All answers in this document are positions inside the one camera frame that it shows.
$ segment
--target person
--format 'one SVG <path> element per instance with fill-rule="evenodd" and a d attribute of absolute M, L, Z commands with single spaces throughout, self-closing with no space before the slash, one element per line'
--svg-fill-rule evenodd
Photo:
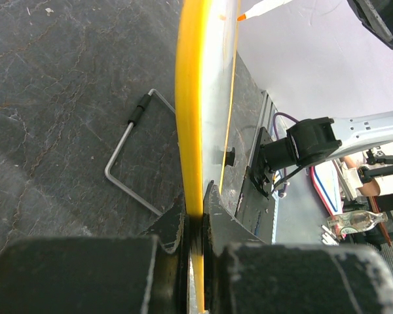
<path fill-rule="evenodd" d="M 374 156 L 393 156 L 393 142 L 380 147 L 375 147 L 372 149 Z M 387 167 L 390 165 L 368 165 L 367 164 L 367 154 L 365 152 L 356 152 L 349 156 L 341 158 L 345 162 L 349 169 L 359 168 L 361 166 L 366 166 L 369 169 L 376 169 L 379 167 Z M 382 196 L 387 194 L 393 194 L 393 175 L 388 175 L 385 177 L 376 177 L 370 183 L 364 183 L 363 187 L 358 188 L 362 196 Z"/>

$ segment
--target white wall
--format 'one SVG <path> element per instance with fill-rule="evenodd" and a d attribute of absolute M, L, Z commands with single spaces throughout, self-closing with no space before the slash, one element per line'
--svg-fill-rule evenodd
<path fill-rule="evenodd" d="M 242 0 L 242 12 L 258 0 Z M 293 0 L 239 25 L 238 51 L 278 110 L 297 118 L 393 110 L 393 50 L 346 0 Z"/>

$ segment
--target clear bottle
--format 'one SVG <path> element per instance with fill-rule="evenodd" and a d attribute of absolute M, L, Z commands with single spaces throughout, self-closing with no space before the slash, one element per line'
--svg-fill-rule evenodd
<path fill-rule="evenodd" d="M 351 211 L 329 217 L 327 225 L 336 235 L 356 234 L 373 229 L 379 222 L 388 221 L 386 213 L 372 213 L 370 211 Z"/>

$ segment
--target cable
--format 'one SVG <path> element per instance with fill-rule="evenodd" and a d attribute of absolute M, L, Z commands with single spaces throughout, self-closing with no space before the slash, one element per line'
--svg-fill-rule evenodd
<path fill-rule="evenodd" d="M 287 114 L 287 113 L 275 113 L 274 115 L 273 115 L 273 117 L 272 117 L 272 126 L 273 126 L 273 128 L 274 128 L 274 133 L 275 133 L 275 136 L 276 136 L 276 139 L 277 140 L 279 140 L 280 139 L 280 136 L 279 136 L 279 134 L 278 134 L 278 128 L 276 127 L 276 117 L 277 116 L 283 116 L 283 117 L 285 117 L 285 118 L 287 118 L 287 119 L 289 119 L 289 120 L 291 120 L 292 122 L 294 122 L 294 123 L 297 123 L 298 122 L 298 120 L 296 119 L 296 118 L 294 118 L 293 116 L 290 116 L 289 114 Z M 287 168 L 284 168 L 284 178 L 286 178 L 287 177 Z M 289 185 L 289 183 L 287 183 L 287 182 L 285 182 L 285 185 L 284 185 L 284 187 L 283 187 L 283 189 L 280 191 L 280 193 L 279 193 L 279 196 L 280 196 L 280 198 L 283 198 L 283 197 L 285 197 L 285 195 L 286 195 L 286 191 L 287 191 L 287 186 Z"/>
<path fill-rule="evenodd" d="M 276 184 L 274 184 L 274 190 L 272 190 L 272 193 L 274 193 L 276 190 L 278 190 L 278 187 L 282 184 L 285 183 L 286 181 L 290 180 L 292 177 L 294 177 L 298 172 L 303 170 L 304 167 L 300 166 L 293 172 L 291 172 L 289 175 L 286 175 L 284 178 L 279 179 Z"/>

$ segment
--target black cable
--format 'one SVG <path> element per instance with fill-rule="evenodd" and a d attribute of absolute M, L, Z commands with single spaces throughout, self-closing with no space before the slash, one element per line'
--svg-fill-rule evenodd
<path fill-rule="evenodd" d="M 274 184 L 274 190 L 272 190 L 272 193 L 274 193 L 276 190 L 278 190 L 278 187 L 279 187 L 282 183 L 284 183 L 284 182 L 290 180 L 292 177 L 294 177 L 296 174 L 298 174 L 298 172 L 300 172 L 301 170 L 303 170 L 303 167 L 300 166 L 300 167 L 298 167 L 296 170 L 294 170 L 293 172 L 291 172 L 289 175 L 286 175 L 284 178 L 279 179 L 279 180 Z"/>

